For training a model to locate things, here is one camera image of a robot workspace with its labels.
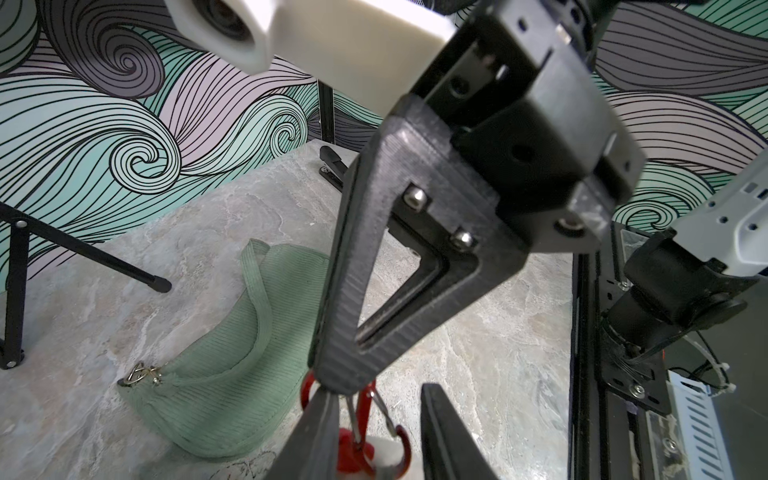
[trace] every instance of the ribbed fabric bag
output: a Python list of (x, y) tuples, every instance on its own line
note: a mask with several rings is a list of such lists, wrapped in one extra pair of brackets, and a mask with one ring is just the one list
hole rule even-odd
[(120, 386), (154, 430), (200, 457), (253, 451), (298, 399), (328, 256), (251, 240), (246, 291), (227, 317), (159, 369)]

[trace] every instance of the gray stone surface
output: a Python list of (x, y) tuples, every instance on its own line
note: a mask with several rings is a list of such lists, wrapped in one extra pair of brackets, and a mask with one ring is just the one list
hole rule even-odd
[[(340, 194), (317, 174), (321, 145), (310, 142), (103, 246), (171, 280), (168, 294), (80, 257), (29, 282), (27, 360), (0, 372), (0, 478), (263, 477), (298, 406), (261, 449), (211, 461), (150, 432), (114, 382), (138, 360), (172, 359), (226, 315), (243, 291), (237, 259), (249, 238), (330, 251)], [(415, 262), (385, 237), (364, 314)], [(570, 331), (571, 256), (533, 255), (386, 370), (379, 391), (417, 447), (419, 387), (439, 382), (501, 478), (565, 478)], [(387, 436), (378, 413), (372, 430)]]

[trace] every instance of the hex bolt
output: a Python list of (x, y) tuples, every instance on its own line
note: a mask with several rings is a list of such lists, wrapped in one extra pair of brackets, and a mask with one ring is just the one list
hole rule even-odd
[(406, 205), (417, 213), (423, 210), (427, 200), (426, 192), (413, 185), (408, 187), (408, 190), (402, 195), (402, 201), (406, 202)]

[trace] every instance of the swirl pattern wall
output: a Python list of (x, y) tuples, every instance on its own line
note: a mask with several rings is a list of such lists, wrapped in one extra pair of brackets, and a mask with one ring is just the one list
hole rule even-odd
[[(768, 2), (623, 3), (596, 70), (595, 84), (649, 160), (617, 221), (662, 230), (768, 146)], [(336, 143), (362, 149), (381, 118), (340, 92), (334, 100)]]
[[(768, 2), (622, 4), (593, 79), (650, 160), (614, 218), (665, 228), (768, 144)], [(381, 117), (334, 99), (336, 143), (362, 149)], [(182, 37), (163, 0), (0, 2), (0, 201), (82, 240), (319, 137), (318, 119), (314, 78), (280, 58), (243, 74)], [(34, 238), (30, 276), (70, 255)], [(7, 261), (3, 225), (0, 282)]]
[[(318, 118), (314, 78), (281, 58), (243, 74), (162, 0), (0, 2), (0, 201), (86, 242), (319, 137)], [(3, 284), (8, 241), (3, 223)], [(33, 236), (29, 276), (71, 255)]]

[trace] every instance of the metal bracket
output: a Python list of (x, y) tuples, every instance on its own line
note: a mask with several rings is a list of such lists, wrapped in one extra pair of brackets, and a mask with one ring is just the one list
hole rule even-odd
[[(407, 95), (347, 172), (351, 181), (310, 351), (317, 379), (333, 392), (358, 392), (525, 264), (528, 247), (496, 216), (498, 195), (453, 150), (450, 138), (448, 126), (424, 101)], [(423, 197), (414, 196), (417, 190)], [(358, 328), (388, 225), (422, 260)]]

